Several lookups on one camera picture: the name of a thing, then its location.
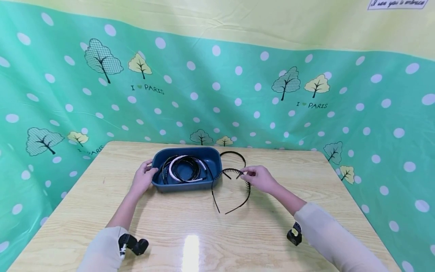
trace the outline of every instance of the wooden table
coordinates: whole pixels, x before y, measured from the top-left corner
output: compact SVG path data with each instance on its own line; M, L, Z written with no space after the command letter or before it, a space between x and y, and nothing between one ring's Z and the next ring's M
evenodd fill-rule
M121 203L141 162L171 147L186 145L108 143L10 271L75 271L89 242ZM400 271L322 153L216 149L237 151L248 165L264 165L296 195L329 211L390 271ZM243 166L231 155L222 157L222 164L224 168ZM244 200L242 190L231 191L231 186L240 184L226 182L217 187L222 211ZM140 257L128 254L120 270L335 271L305 240L295 247L286 239L293 223L293 217L275 199L256 189L245 206L224 215L218 214L210 191L161 194L153 188L139 202L130 228L137 238L146 238L150 247Z

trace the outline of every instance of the right hand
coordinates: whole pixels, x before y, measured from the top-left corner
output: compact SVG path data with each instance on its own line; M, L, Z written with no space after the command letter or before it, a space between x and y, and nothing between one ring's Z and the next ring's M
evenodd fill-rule
M279 183L272 177L269 170L263 165L248 166L240 169L245 175L240 176L241 179L252 184L258 190L267 194L279 186Z

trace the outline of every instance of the black clamp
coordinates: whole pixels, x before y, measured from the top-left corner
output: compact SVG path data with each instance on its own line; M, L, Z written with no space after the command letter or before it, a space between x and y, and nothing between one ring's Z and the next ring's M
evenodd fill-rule
M301 226L297 222L295 222L293 228L287 232L287 239L295 246L302 243Z
M118 244L121 256L125 255L125 248L129 248L136 256L139 256L145 253L150 243L145 239L137 241L134 236L125 233L119 238Z

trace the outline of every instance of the yellow tree illustration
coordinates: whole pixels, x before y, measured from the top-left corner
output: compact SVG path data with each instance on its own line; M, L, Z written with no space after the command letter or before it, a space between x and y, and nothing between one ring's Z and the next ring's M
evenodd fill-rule
M316 93L326 93L329 91L328 80L325 78L324 74L316 77L305 85L305 89L310 92L314 92L313 98Z
M151 68L147 65L144 58L139 54L136 55L128 62L128 69L136 73L142 73L145 79L145 74L152 74Z
M217 140L216 143L219 145L226 146L226 145L233 144L234 142L231 141L231 139L228 136L224 136L223 138Z
M89 140L89 137L81 134L80 132L75 132L75 131L71 131L68 134L68 139L70 139L71 141L77 142L80 144L80 146L83 147L83 144L87 142L87 140Z
M353 184L355 182L355 173L354 173L354 169L352 166L340 166L340 172L342 175L341 181L343 181L343 179L345 179L347 182L349 182L350 184Z

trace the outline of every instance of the white polka dot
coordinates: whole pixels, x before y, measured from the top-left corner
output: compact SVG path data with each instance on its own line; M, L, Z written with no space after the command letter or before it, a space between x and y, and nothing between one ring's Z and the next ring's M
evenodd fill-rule
M196 65L193 63L193 61L188 61L187 62L187 67L189 70L193 71L196 69Z
M379 191L381 192L381 194L382 195L388 195L389 194L389 190L388 190L388 187L387 186L381 186L381 187L379 187Z
M331 72L324 72L323 74L325 75L325 78L328 80L331 79L331 77L332 77Z
M313 54L309 54L306 58L305 58L305 63L308 63L310 61L312 61L313 59Z
M371 77L370 79L373 83L378 83L382 80L382 75L381 74L375 74Z
M389 100L388 98L382 100L382 102L381 102L381 106L382 106L383 108L388 108L390 105L391 105L391 100Z
M364 104L358 103L358 104L356 104L355 108L357 111L362 111L362 110L364 110Z
M242 74L242 72L243 72L242 67L241 66L237 66L235 72L236 72L236 75L240 76Z
M134 96L127 97L127 100L128 100L128 102L130 102L132 104L136 103L136 98Z
M23 33L17 33L17 37L24 45L30 45L30 38Z
M435 94L427 94L422 98L423 105L429 106L435 103Z
M104 26L104 31L109 35L114 37L116 35L116 29L111 25L107 24Z
M163 38L158 37L158 38L156 39L156 46L157 46L157 48L159 48L159 49L163 49L163 48L166 47L166 42L163 40Z
M221 89L221 85L219 84L219 82L214 82L211 87L213 88L213 90L218 91Z
M428 212L429 211L429 204L424 201L424 200L417 200L415 202L415 207L417 208L417 210L421 211L421 212Z
M363 130L362 130L362 133L365 135L365 136L367 136L367 135L369 135L370 134L370 128L364 128Z
M21 212L21 210L23 209L23 205L22 204L17 204L12 208L12 214L13 215L17 215Z
M81 47L81 49L82 49L83 51L86 51L87 48L88 48L87 44L85 44L85 43L83 43L83 42L80 43L80 47Z
M269 58L269 53L268 53L268 52L264 51L264 52L262 52L262 53L260 54L260 59L261 59L262 61L268 60L268 58Z
M166 81L166 83L171 84L172 83L172 78L170 76L168 76L167 74L163 76L164 81Z
M219 56L221 54L221 48L218 45L214 45L211 49L213 55Z
M52 161L53 163L59 163L61 160L62 160L61 157L54 157Z
M407 161L403 165L403 169L405 169L405 171L407 171L407 172L413 172L413 171L415 171L415 163L413 163L412 161Z
M412 265L407 262L407 261L403 261L402 262L402 268L405 272L414 272L414 268L412 267Z
M374 163L380 163L381 162L381 157L379 157L378 155L373 155L371 157L371 161Z
M394 232L399 231L399 225L396 223L396 221L390 221L389 225L390 225L390 229L392 231L394 231Z
M361 63L363 63L364 60L365 60L365 57L364 57L364 56L359 57L359 58L356 60L356 62L355 62L356 66L361 65Z
M83 88L82 91L84 92L84 94L86 95L91 95L92 92L88 89L88 88Z
M420 65L418 63L411 63L410 65L408 65L406 67L405 72L407 74L413 74L413 73L417 72L419 68L420 68Z
M23 180L28 180L28 179L30 178L30 172L27 171L27 170L24 170L24 171L21 173L21 178L22 178Z
M52 74L45 74L45 79L50 83L54 83L56 81Z
M9 123L17 123L20 118L16 114L8 114L6 115L6 121Z
M197 100L198 99L198 94L197 93L191 93L191 99L192 100Z
M98 78L98 81L100 82L101 85L103 86L107 86L107 82L103 79L103 78Z
M393 132L394 137L402 138L405 135L405 130L403 128L397 128Z
M361 210L362 210L364 213L368 213L368 212L370 211L370 209L368 208L368 206L365 205L365 204L361 205Z
M73 60L73 58L71 58L70 56L64 56L64 60L69 64L69 65L76 65L76 62Z
M10 67L10 63L4 57L0 57L0 66L8 68Z

